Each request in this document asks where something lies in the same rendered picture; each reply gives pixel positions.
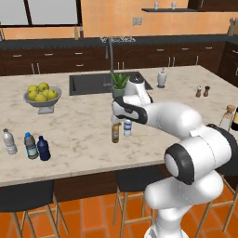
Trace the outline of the utensil pot with tools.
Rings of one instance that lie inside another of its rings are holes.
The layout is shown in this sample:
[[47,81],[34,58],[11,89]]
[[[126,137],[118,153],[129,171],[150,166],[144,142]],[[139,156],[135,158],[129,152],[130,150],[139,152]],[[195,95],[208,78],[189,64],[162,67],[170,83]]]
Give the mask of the utensil pot with tools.
[[236,29],[236,25],[238,24],[238,18],[230,18],[230,26],[228,28],[227,35],[228,36],[234,36],[234,32]]

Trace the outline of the dark brown cupboard run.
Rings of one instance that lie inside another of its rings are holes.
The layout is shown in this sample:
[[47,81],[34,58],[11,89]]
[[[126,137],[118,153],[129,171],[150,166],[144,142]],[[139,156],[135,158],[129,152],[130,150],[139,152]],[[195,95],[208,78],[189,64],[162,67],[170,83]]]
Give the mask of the dark brown cupboard run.
[[[115,70],[201,65],[218,71],[225,44],[113,46]],[[74,73],[110,70],[106,46],[0,50],[0,75]]]

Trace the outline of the white soap dispenser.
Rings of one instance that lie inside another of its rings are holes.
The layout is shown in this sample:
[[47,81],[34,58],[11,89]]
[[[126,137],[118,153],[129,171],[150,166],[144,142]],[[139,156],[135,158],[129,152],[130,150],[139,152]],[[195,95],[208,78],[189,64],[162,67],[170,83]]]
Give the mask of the white soap dispenser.
[[166,71],[165,69],[162,69],[157,75],[157,86],[159,88],[164,88],[166,82]]

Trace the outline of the grey tap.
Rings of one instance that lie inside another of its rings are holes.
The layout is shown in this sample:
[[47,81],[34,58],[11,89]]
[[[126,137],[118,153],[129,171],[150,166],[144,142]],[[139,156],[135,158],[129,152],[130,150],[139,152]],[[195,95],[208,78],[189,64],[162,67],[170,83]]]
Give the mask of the grey tap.
[[111,39],[111,37],[107,37],[107,39],[106,39],[105,59],[110,60],[111,82],[110,83],[105,82],[104,86],[112,87],[113,86],[113,79],[112,79],[112,74],[113,74],[113,51],[112,51],[112,39]]

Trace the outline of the blue cap plastic bottle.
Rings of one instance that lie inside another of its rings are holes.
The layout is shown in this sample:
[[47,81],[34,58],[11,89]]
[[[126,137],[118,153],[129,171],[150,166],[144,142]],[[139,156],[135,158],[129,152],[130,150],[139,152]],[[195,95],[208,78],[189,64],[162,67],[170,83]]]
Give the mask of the blue cap plastic bottle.
[[35,139],[29,132],[26,132],[24,135],[24,144],[28,158],[36,159],[38,157],[38,150],[36,148]]

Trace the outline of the dark wall shelf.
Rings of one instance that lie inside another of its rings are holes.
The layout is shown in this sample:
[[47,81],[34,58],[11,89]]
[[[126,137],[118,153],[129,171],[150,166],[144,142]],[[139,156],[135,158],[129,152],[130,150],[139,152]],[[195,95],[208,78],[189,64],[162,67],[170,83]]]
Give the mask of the dark wall shelf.
[[148,13],[168,13],[168,12],[173,12],[173,13],[182,13],[182,12],[197,12],[196,9],[189,9],[189,8],[159,8],[159,9],[154,9],[154,8],[142,8],[141,9],[144,12]]

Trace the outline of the dark brown side cupboards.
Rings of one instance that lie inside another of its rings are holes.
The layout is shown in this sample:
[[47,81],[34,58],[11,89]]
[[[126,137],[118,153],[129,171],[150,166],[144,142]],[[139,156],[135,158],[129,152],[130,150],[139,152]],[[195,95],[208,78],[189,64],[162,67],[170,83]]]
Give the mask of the dark brown side cupboards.
[[227,43],[224,47],[218,76],[238,87],[238,45]]

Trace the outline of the dark blue plastic bottle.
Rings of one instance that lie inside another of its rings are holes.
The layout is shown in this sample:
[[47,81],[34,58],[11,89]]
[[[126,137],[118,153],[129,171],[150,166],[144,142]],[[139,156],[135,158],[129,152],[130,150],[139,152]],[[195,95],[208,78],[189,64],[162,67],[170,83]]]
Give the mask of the dark blue plastic bottle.
[[40,154],[40,159],[42,161],[47,161],[50,159],[51,154],[48,147],[48,142],[44,139],[43,136],[40,136],[37,142],[37,149]]

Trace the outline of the cork stopper glass bottle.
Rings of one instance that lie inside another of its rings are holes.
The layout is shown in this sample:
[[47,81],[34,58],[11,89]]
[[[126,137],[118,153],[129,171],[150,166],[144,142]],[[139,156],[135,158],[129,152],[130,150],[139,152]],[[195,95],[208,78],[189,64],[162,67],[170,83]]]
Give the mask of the cork stopper glass bottle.
[[226,108],[226,112],[223,114],[223,117],[219,123],[219,127],[223,128],[226,131],[229,131],[231,128],[231,121],[233,118],[233,112],[235,110],[235,106],[229,104]]

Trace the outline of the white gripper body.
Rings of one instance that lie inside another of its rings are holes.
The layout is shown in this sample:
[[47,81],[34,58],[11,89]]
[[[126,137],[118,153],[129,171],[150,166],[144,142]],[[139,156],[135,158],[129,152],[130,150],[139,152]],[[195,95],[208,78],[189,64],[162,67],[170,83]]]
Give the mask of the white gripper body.
[[124,121],[123,117],[118,117],[118,116],[116,116],[114,114],[111,115],[111,122],[114,125],[120,125],[120,124],[122,124],[123,121]]

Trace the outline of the dark sink basin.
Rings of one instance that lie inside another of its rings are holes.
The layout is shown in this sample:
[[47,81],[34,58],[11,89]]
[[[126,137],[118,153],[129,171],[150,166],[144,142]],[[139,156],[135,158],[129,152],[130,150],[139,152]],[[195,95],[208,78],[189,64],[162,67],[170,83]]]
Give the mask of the dark sink basin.
[[71,75],[69,79],[69,95],[79,96],[111,93],[111,82],[112,76],[110,73]]

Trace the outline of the grey fruit bowl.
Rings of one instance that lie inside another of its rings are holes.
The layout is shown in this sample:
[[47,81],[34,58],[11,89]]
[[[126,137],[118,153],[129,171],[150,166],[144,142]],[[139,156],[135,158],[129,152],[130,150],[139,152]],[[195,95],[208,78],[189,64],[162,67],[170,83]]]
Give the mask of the grey fruit bowl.
[[58,102],[59,98],[61,97],[61,89],[56,86],[51,86],[50,89],[54,89],[58,92],[58,96],[52,100],[32,101],[28,99],[28,93],[25,93],[23,98],[27,103],[31,104],[34,108],[37,108],[39,114],[53,113],[54,105]]

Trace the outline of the green potted plant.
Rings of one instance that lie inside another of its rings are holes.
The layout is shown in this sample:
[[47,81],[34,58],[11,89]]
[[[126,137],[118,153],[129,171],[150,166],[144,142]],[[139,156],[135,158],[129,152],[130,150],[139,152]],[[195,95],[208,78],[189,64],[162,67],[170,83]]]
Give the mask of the green potted plant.
[[125,94],[126,83],[129,76],[124,73],[112,73],[112,79],[114,82],[114,85],[112,86],[112,97],[115,99],[123,96]]

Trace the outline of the patterned dish mat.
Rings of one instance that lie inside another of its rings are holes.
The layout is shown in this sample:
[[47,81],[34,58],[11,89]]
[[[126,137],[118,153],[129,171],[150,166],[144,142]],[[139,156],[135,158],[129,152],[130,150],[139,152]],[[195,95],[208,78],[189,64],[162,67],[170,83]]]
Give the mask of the patterned dish mat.
[[134,43],[136,39],[132,36],[120,36],[120,37],[100,37],[100,41],[105,44],[108,39],[111,39],[112,43]]

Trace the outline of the clear plastic bottle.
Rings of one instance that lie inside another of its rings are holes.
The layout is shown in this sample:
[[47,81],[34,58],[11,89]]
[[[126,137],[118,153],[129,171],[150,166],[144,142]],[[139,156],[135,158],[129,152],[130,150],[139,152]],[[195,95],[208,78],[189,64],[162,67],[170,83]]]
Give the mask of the clear plastic bottle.
[[3,134],[3,140],[4,143],[7,146],[7,152],[9,154],[15,154],[18,152],[17,146],[15,144],[15,140],[13,135],[5,128],[3,130],[4,134]]

